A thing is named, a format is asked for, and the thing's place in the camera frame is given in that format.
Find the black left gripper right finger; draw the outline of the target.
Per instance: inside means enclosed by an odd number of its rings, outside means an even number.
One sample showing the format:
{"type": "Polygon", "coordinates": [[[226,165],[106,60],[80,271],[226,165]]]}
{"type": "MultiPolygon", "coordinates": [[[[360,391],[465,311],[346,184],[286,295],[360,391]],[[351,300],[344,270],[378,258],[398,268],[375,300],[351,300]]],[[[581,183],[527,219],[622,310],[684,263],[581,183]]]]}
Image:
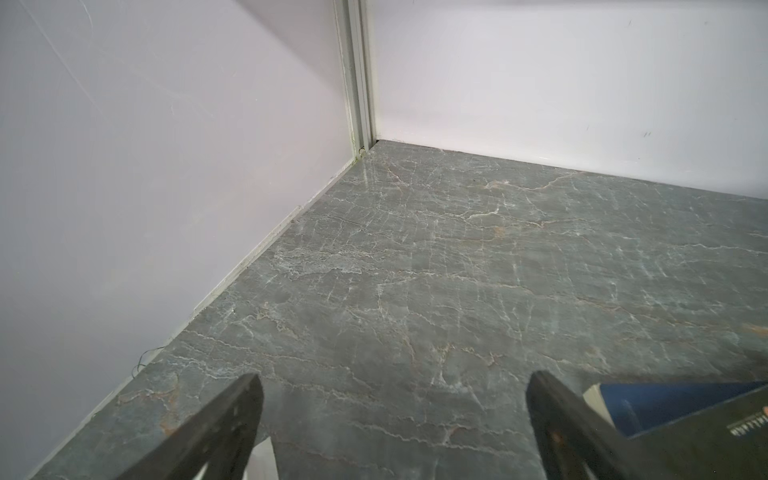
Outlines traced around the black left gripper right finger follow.
{"type": "Polygon", "coordinates": [[[548,371],[531,374],[526,405],[548,479],[658,479],[660,464],[548,371]]]}

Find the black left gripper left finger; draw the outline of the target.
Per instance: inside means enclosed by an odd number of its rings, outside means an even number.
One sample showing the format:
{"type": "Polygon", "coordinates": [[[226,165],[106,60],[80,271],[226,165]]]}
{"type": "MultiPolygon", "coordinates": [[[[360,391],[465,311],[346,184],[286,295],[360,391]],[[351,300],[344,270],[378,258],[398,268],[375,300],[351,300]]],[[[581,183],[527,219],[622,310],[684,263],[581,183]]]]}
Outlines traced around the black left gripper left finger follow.
{"type": "Polygon", "coordinates": [[[237,378],[120,479],[242,479],[264,402],[259,376],[237,378]]]}

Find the dark eye cover book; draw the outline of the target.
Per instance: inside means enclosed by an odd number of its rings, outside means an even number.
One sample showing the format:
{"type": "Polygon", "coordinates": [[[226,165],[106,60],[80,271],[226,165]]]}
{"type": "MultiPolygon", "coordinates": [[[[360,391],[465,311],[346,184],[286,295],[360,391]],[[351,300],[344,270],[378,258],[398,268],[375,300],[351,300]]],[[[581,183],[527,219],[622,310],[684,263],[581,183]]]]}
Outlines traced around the dark eye cover book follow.
{"type": "Polygon", "coordinates": [[[632,440],[684,479],[767,477],[767,385],[695,385],[676,416],[632,440]]]}

